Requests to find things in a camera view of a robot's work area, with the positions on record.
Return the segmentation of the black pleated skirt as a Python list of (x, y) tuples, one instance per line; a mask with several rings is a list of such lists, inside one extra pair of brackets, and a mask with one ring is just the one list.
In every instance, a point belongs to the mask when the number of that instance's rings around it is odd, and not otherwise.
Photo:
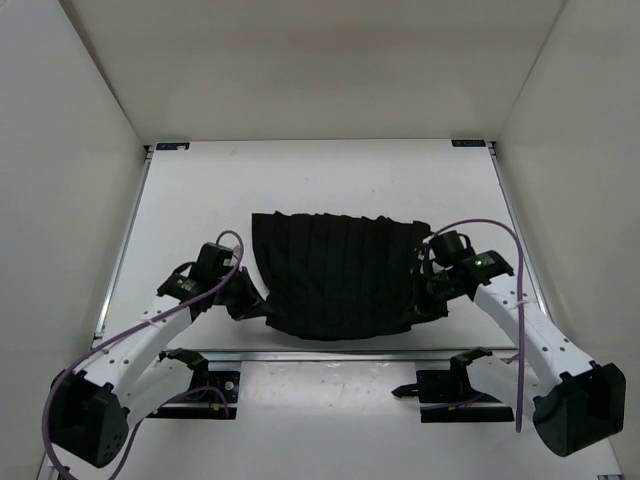
[(447, 316), (421, 305), (418, 250), (429, 224), (333, 214), (255, 213), (252, 249), (268, 290), (266, 323), (304, 340), (396, 335)]

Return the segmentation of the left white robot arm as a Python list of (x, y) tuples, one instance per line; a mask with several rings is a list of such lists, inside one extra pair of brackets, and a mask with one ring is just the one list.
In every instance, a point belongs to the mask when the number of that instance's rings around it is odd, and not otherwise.
[(158, 287), (131, 328), (102, 342), (62, 371), (42, 415), (45, 451), (62, 474), (61, 448), (96, 468), (125, 460), (141, 422), (167, 404), (206, 402), (223, 412), (230, 397), (208, 360), (174, 339), (213, 306), (234, 319), (253, 316), (262, 297), (244, 267), (199, 273), (187, 263)]

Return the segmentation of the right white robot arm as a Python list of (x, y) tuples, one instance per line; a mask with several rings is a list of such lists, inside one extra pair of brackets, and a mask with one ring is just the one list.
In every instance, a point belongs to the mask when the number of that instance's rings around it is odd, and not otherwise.
[(530, 420), (545, 446), (567, 457), (616, 435), (624, 425), (626, 378), (573, 344), (525, 293), (495, 251), (427, 247), (415, 285), (423, 313), (444, 316), (447, 303), (468, 297), (518, 348), (516, 361), (476, 347), (451, 358), (448, 387), (460, 400), (486, 394)]

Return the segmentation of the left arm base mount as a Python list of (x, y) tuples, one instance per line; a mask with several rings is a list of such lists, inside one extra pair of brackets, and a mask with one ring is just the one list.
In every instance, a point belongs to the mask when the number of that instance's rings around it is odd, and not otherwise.
[(148, 415), (149, 419), (235, 420), (241, 367), (238, 362), (216, 362), (194, 351), (159, 354), (157, 364), (182, 365), (190, 374), (186, 391)]

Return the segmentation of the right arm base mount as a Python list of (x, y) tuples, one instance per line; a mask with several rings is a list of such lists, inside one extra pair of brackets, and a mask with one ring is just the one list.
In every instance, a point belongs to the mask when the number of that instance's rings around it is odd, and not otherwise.
[(513, 410), (495, 397), (474, 390), (467, 368), (478, 359), (493, 359), (493, 353), (477, 347), (453, 356), (446, 370), (416, 371), (416, 381), (396, 387), (397, 399), (417, 398), (423, 424), (511, 423)]

